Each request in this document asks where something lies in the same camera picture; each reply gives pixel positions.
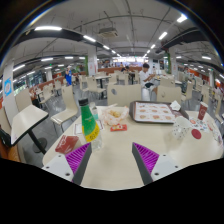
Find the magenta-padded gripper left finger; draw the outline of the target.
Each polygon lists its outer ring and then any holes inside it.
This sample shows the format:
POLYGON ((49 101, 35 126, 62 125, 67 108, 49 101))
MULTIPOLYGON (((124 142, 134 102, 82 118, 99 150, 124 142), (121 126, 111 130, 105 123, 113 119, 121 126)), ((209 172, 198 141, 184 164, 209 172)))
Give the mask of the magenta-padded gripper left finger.
POLYGON ((91 144, 87 143, 68 154, 59 153, 42 169, 76 185, 81 185, 91 153, 91 144))

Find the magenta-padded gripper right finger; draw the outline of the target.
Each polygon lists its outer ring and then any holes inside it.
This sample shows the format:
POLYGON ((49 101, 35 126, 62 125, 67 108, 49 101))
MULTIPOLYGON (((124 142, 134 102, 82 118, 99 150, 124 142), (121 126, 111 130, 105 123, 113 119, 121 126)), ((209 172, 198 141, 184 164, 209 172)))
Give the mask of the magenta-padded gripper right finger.
POLYGON ((132 143, 132 154, 145 185, 182 169, 168 154, 159 155, 135 142, 132 143))

